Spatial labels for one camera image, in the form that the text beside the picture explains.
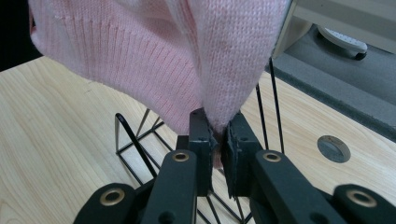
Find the wooden table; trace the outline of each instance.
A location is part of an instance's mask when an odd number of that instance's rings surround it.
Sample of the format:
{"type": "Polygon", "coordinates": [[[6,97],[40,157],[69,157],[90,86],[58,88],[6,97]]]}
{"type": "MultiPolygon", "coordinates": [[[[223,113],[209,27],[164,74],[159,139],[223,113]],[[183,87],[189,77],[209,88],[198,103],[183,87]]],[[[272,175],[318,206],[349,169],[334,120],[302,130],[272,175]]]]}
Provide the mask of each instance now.
{"type": "MultiPolygon", "coordinates": [[[[260,84],[270,148],[279,149],[268,74],[260,84]]],[[[313,185],[332,192],[336,185],[355,183],[396,204],[396,144],[280,80],[277,85],[286,154],[313,185]],[[325,134],[349,146],[348,162],[328,161],[319,153],[317,140],[325,134]]],[[[114,115],[121,112],[136,130],[145,110],[131,97],[76,76],[46,57],[2,72],[0,223],[71,223],[103,185],[121,182],[136,187],[115,155],[114,115]]],[[[255,94],[242,112],[262,141],[255,94]]],[[[151,115],[148,125],[155,119],[151,115]]],[[[166,127],[160,132],[175,145],[174,133],[166,127]]],[[[155,137],[143,144],[161,161],[166,150],[155,137]]],[[[217,193],[226,198],[224,181],[216,177],[214,182],[217,193]]],[[[202,200],[199,206],[207,207],[202,200]]]]}

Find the light wood surface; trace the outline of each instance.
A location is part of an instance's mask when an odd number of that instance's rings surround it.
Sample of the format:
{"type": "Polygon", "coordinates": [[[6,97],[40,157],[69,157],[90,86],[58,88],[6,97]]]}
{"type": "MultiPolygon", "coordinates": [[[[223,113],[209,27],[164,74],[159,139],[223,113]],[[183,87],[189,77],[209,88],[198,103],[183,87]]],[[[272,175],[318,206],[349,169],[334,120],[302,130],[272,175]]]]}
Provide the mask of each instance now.
{"type": "MultiPolygon", "coordinates": [[[[268,74],[263,74],[260,84],[270,148],[279,150],[268,74]]],[[[286,154],[314,186],[332,192],[336,185],[355,183],[396,204],[395,143],[280,80],[277,86],[286,154]],[[325,159],[317,148],[322,135],[343,140],[351,151],[350,161],[340,164],[325,159]]],[[[262,141],[253,93],[242,112],[262,141]]],[[[114,115],[120,112],[137,130],[145,110],[131,97],[81,78],[45,57],[2,72],[0,223],[71,223],[103,185],[121,182],[137,187],[115,155],[114,115]]],[[[145,128],[155,119],[151,114],[145,128]]],[[[160,134],[175,145],[176,135],[169,129],[161,128],[160,134]]],[[[166,150],[155,137],[142,143],[157,161],[162,160],[166,150]]],[[[132,155],[128,160],[134,161],[132,155]]],[[[143,167],[139,162],[134,161],[135,169],[143,167]]],[[[139,175],[148,180],[148,171],[140,170],[139,175]]],[[[216,192],[227,198],[217,172],[214,183],[216,192]]],[[[229,202],[236,211],[233,201],[229,202]]],[[[247,202],[242,204],[246,214],[247,202]]],[[[204,200],[199,199],[199,207],[214,222],[204,200]]],[[[231,222],[227,213],[220,218],[231,222]]]]}

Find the black wire rack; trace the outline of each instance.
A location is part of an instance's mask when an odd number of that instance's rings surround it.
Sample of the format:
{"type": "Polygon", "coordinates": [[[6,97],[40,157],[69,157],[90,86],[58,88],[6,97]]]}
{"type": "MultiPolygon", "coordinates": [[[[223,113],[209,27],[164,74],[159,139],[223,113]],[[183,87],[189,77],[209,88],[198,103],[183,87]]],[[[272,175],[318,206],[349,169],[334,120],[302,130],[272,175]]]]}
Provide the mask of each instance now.
{"type": "MultiPolygon", "coordinates": [[[[279,139],[280,139],[280,148],[281,148],[281,152],[285,153],[280,112],[279,112],[279,103],[278,103],[277,90],[276,90],[276,79],[275,79],[275,73],[274,73],[272,59],[270,59],[270,61],[269,61],[269,70],[270,70],[272,88],[273,88],[274,99],[275,99],[276,119],[277,119],[278,134],[279,134],[279,139]]],[[[257,102],[258,102],[258,107],[260,110],[260,117],[261,117],[261,122],[262,122],[262,133],[263,133],[264,144],[265,144],[264,149],[268,149],[269,148],[268,147],[268,136],[267,136],[267,131],[266,131],[266,127],[265,127],[265,116],[264,116],[264,111],[262,108],[262,95],[260,92],[259,84],[256,86],[256,94],[257,94],[257,102]]],[[[126,121],[126,119],[124,118],[123,115],[117,114],[115,117],[116,155],[119,156],[123,165],[125,165],[125,167],[132,174],[132,176],[135,178],[135,180],[139,183],[140,186],[144,184],[144,181],[139,177],[139,175],[133,169],[131,164],[126,160],[123,153],[125,151],[127,151],[127,149],[134,147],[137,150],[137,152],[139,153],[143,162],[146,164],[152,177],[155,177],[155,176],[157,176],[157,172],[155,171],[155,168],[153,167],[153,165],[158,170],[161,169],[161,165],[154,159],[154,156],[152,154],[150,154],[142,146],[142,144],[140,144],[140,141],[142,141],[149,135],[153,134],[169,152],[174,150],[170,146],[170,144],[168,144],[164,140],[164,138],[161,137],[161,135],[158,133],[159,128],[161,128],[164,125],[164,122],[161,121],[160,118],[157,118],[155,120],[155,122],[152,124],[152,126],[147,131],[145,131],[144,133],[141,133],[142,128],[149,116],[149,112],[150,112],[150,110],[147,109],[140,124],[139,124],[136,134],[134,134],[130,125],[128,124],[128,122],[126,121]],[[130,143],[128,143],[122,147],[119,146],[120,124],[124,128],[125,132],[128,134],[129,138],[131,139],[130,143]]],[[[223,170],[219,169],[218,171],[221,175],[224,175],[223,170]]],[[[249,221],[252,219],[252,215],[250,212],[246,216],[244,215],[243,208],[241,206],[239,198],[235,198],[235,200],[234,200],[234,203],[236,203],[237,209],[232,209],[231,206],[229,204],[227,204],[223,199],[221,199],[221,197],[215,191],[212,192],[211,195],[205,196],[204,198],[207,202],[207,205],[210,207],[211,213],[213,214],[213,218],[216,220],[216,223],[221,223],[221,221],[219,218],[218,211],[215,208],[213,200],[215,200],[217,203],[219,203],[220,206],[222,206],[222,208],[224,208],[224,211],[226,211],[228,213],[228,215],[230,215],[232,217],[232,219],[235,220],[236,223],[249,223],[249,221]]],[[[212,223],[209,221],[209,218],[202,211],[200,211],[199,207],[197,208],[197,215],[202,219],[202,221],[204,223],[212,223]]]]}

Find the black plastic part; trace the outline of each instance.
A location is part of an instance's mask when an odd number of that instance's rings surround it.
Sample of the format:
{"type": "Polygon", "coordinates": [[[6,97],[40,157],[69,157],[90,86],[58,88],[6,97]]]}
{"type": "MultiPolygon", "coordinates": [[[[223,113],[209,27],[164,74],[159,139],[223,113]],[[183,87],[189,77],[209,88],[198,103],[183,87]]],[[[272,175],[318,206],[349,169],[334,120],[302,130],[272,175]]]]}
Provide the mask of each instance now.
{"type": "Polygon", "coordinates": [[[396,208],[377,193],[357,185],[338,186],[332,204],[348,223],[395,223],[396,208]]]}
{"type": "Polygon", "coordinates": [[[187,149],[189,148],[189,136],[178,135],[176,141],[176,149],[187,149]]]}
{"type": "Polygon", "coordinates": [[[274,211],[264,206],[262,203],[250,198],[249,200],[250,211],[253,215],[254,221],[260,224],[277,224],[276,216],[274,211]]]}
{"type": "Polygon", "coordinates": [[[84,204],[74,221],[75,224],[121,224],[139,223],[152,189],[153,181],[137,190],[125,184],[113,183],[97,190],[84,204]],[[114,205],[103,205],[101,197],[111,189],[121,189],[123,199],[114,205]]]}
{"type": "Polygon", "coordinates": [[[250,196],[253,173],[250,164],[262,150],[259,140],[242,113],[237,113],[227,128],[227,144],[221,152],[228,193],[231,197],[250,196]]]}
{"type": "Polygon", "coordinates": [[[218,145],[210,125],[207,122],[205,111],[200,108],[190,113],[189,150],[197,156],[198,164],[198,196],[207,196],[212,187],[213,149],[218,145]]]}
{"type": "Polygon", "coordinates": [[[282,153],[257,152],[253,172],[279,223],[345,223],[282,153]]]}
{"type": "Polygon", "coordinates": [[[360,60],[363,60],[366,56],[367,56],[367,52],[357,53],[356,56],[355,56],[355,59],[360,61],[360,60]]]}
{"type": "Polygon", "coordinates": [[[322,196],[324,199],[326,199],[326,201],[327,201],[329,204],[332,204],[332,195],[331,195],[331,194],[328,194],[328,193],[326,193],[325,191],[323,191],[323,190],[321,190],[321,189],[317,189],[317,191],[321,194],[321,196],[322,196]]]}
{"type": "Polygon", "coordinates": [[[195,223],[196,171],[194,153],[180,149],[166,154],[141,223],[195,223]]]}

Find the pink sweater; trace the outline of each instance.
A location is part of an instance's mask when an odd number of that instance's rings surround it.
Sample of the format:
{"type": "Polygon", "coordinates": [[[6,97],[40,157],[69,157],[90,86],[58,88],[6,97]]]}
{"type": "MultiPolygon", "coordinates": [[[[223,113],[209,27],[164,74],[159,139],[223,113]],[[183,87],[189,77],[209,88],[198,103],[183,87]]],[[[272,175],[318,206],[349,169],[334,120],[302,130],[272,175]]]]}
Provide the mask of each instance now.
{"type": "Polygon", "coordinates": [[[204,107],[221,133],[272,53],[288,0],[29,0],[36,47],[125,92],[178,134],[204,107]]]}

